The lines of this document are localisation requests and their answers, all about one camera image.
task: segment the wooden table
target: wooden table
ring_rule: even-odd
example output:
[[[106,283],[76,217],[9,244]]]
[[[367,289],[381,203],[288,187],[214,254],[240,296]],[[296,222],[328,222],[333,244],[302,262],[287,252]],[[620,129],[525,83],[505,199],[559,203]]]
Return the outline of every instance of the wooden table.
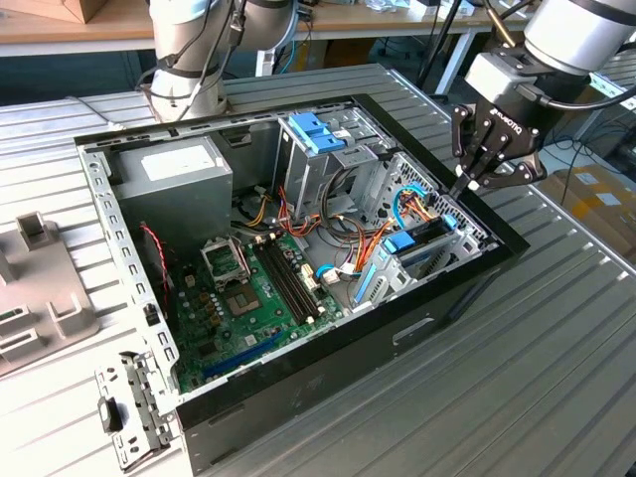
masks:
[[[433,25],[433,15],[424,15],[424,8],[415,0],[412,8],[394,13],[376,13],[364,4],[319,4],[313,10],[312,40],[426,35]],[[0,57],[154,48],[152,21],[144,0],[109,0],[87,25],[6,10],[0,13]],[[441,23],[438,21],[435,31]],[[511,30],[523,30],[527,23],[520,16],[507,20]],[[450,33],[460,34],[460,38],[437,92],[447,91],[475,35],[490,28],[482,10],[472,17],[455,19]],[[304,40],[306,36],[307,27],[301,22],[294,38]],[[271,57],[271,51],[259,52],[257,76],[271,74]]]

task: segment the ribbed metal tabletop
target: ribbed metal tabletop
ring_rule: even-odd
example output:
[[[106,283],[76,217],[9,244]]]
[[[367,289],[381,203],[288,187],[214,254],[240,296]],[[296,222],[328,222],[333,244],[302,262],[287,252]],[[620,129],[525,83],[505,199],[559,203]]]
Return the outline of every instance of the ribbed metal tabletop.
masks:
[[[453,164],[443,112],[379,66],[238,79],[227,90],[237,110],[369,93]],[[88,100],[126,126],[153,121],[136,93]],[[92,338],[0,380],[3,475],[118,475],[92,372],[140,339],[72,144],[103,130],[67,100],[0,109],[0,230],[34,210],[56,221],[101,324]],[[624,475],[636,459],[634,271],[534,188],[484,199],[532,245],[521,263],[459,323],[214,475]],[[133,474],[188,472],[173,446]]]

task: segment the motherboard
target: motherboard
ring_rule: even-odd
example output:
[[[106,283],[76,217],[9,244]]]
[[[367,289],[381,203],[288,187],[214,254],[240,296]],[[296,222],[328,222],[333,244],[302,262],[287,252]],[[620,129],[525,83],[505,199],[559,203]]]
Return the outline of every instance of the motherboard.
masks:
[[[171,273],[170,326],[181,350],[182,393],[342,317],[287,234],[206,250]],[[237,279],[219,281],[230,273]]]

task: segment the blue latch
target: blue latch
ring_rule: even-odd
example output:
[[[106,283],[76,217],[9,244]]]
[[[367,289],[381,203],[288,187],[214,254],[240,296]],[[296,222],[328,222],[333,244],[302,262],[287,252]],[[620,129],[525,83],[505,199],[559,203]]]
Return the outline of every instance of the blue latch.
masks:
[[[345,141],[336,138],[329,131],[327,123],[318,119],[313,112],[290,115],[289,125],[316,154],[336,151],[346,146]]]
[[[385,248],[390,253],[402,251],[413,244],[415,244],[415,240],[406,231],[396,232],[392,236],[385,238]]]
[[[454,216],[450,214],[444,214],[441,217],[444,219],[444,221],[446,222],[446,224],[450,227],[452,231],[457,229],[457,219],[455,219]]]

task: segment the metal bracket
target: metal bracket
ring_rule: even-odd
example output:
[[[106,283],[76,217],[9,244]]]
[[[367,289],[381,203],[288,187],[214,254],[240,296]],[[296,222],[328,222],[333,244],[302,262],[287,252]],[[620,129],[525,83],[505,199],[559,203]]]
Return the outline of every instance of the metal bracket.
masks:
[[[97,408],[103,430],[112,434],[119,468],[129,472],[170,447],[178,435],[173,413],[159,415],[155,395],[166,393],[150,353],[122,353],[119,362],[99,368]]]

